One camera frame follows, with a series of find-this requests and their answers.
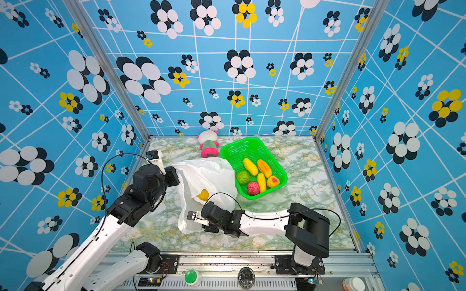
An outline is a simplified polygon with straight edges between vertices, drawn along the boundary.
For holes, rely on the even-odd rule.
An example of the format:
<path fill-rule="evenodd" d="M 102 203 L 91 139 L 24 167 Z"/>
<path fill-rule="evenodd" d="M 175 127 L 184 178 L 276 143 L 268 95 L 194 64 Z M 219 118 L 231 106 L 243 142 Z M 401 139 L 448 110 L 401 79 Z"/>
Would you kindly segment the small yellow fruit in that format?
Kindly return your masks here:
<path fill-rule="evenodd" d="M 209 199 L 209 192 L 206 189 L 203 189 L 199 195 L 197 195 L 197 198 L 200 201 L 207 201 Z"/>

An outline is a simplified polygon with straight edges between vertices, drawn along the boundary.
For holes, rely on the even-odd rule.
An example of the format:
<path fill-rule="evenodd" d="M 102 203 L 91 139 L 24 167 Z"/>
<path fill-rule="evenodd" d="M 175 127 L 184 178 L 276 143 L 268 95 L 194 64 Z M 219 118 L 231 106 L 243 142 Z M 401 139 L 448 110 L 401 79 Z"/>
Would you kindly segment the white plastic bag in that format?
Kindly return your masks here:
<path fill-rule="evenodd" d="M 206 202 L 232 211 L 238 195 L 235 186 L 235 171 L 227 160 L 218 157 L 200 158 L 175 162 L 179 185 L 175 187 L 180 195 L 182 212 L 178 228 L 185 234 L 202 232 L 204 221 L 188 219 L 189 212 L 200 213 Z"/>

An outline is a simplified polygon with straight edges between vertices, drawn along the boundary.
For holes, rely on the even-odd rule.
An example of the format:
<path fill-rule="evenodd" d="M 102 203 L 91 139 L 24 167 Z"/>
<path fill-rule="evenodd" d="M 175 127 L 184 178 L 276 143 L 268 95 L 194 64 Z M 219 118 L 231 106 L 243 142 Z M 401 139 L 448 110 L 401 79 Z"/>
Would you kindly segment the red lychee fruit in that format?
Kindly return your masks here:
<path fill-rule="evenodd" d="M 247 186 L 247 194 L 249 196 L 256 196 L 260 194 L 260 186 L 258 182 L 250 182 Z"/>

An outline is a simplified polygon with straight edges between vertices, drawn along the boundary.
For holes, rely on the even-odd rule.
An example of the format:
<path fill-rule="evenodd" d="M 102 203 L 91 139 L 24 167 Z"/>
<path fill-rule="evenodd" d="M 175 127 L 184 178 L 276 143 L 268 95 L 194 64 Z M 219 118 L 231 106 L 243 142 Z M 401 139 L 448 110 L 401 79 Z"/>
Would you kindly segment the green lime fruit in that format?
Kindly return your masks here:
<path fill-rule="evenodd" d="M 236 174 L 237 182 L 243 186 L 250 182 L 250 173 L 247 170 L 240 171 Z"/>

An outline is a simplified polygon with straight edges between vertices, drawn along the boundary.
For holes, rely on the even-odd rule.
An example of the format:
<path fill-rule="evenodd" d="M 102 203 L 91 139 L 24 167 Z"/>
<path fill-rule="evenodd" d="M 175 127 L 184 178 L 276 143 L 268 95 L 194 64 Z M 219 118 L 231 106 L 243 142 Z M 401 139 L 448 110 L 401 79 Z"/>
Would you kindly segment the yellow lemon fruit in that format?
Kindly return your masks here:
<path fill-rule="evenodd" d="M 243 160 L 243 165 L 252 176 L 258 175 L 258 167 L 249 158 Z"/>

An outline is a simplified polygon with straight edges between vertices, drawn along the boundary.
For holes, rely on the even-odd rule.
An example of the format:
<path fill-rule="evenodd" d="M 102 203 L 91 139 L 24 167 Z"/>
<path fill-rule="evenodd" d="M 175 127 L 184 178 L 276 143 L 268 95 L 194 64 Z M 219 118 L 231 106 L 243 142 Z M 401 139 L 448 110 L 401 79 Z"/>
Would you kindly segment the long yellow fruit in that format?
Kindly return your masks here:
<path fill-rule="evenodd" d="M 267 190 L 266 177 L 263 173 L 259 173 L 257 176 L 257 183 L 260 189 L 260 193 L 263 193 Z"/>

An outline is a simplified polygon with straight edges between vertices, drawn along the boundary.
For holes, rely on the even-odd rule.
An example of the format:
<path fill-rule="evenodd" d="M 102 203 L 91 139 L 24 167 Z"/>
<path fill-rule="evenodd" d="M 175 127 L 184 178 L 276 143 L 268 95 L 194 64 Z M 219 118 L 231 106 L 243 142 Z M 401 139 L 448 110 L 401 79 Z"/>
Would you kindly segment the yellow red peach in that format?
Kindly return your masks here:
<path fill-rule="evenodd" d="M 273 189 L 273 188 L 278 187 L 280 185 L 280 179 L 278 179 L 278 177 L 276 177 L 274 175 L 271 175 L 267 179 L 266 184 L 270 189 Z"/>

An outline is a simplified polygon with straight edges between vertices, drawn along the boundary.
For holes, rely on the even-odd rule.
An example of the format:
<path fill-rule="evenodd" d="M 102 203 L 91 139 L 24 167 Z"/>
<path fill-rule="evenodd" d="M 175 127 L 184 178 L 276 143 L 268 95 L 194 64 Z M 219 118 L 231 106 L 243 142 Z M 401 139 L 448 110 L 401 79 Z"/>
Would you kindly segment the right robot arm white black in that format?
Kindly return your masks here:
<path fill-rule="evenodd" d="M 208 227 L 233 238 L 262 234 L 284 236 L 294 244 L 293 260 L 302 267 L 312 265 L 316 257 L 329 257 L 330 220 L 299 203 L 292 203 L 280 212 L 253 213 L 224 210 L 210 201 L 199 215 Z"/>

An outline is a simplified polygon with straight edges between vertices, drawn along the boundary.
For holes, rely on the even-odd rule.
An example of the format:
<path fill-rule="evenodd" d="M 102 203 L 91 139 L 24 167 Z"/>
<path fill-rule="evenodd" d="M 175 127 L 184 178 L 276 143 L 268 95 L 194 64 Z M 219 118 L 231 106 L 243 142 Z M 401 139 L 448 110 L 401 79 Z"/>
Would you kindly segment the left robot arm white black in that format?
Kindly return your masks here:
<path fill-rule="evenodd" d="M 133 183 L 106 210 L 97 229 L 65 262 L 41 282 L 33 281 L 28 291 L 97 291 L 111 290 L 140 272 L 169 271 L 160 250 L 149 242 L 135 250 L 118 264 L 92 276 L 91 273 L 120 239 L 133 229 L 149 212 L 163 201 L 170 187 L 179 185 L 174 167 L 141 166 Z"/>

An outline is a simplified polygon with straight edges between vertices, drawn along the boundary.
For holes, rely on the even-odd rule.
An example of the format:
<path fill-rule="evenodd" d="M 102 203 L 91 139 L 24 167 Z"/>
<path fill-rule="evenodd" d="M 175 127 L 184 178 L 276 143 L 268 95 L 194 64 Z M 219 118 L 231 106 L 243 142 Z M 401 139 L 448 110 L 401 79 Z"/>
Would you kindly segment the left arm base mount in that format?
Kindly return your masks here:
<path fill-rule="evenodd" d="M 176 274 L 180 256 L 174 254 L 162 254 L 161 250 L 149 242 L 143 242 L 135 248 L 142 251 L 148 259 L 142 274 L 159 274 L 166 276 Z"/>

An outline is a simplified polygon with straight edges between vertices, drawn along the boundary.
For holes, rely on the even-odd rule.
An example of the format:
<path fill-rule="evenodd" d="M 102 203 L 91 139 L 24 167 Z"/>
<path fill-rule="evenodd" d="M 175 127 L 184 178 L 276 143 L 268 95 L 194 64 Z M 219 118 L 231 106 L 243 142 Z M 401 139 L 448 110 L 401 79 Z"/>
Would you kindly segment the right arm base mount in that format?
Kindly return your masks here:
<path fill-rule="evenodd" d="M 321 258 L 315 257 L 309 266 L 295 262 L 292 255 L 275 255 L 271 269 L 278 275 L 324 275 L 325 267 Z"/>

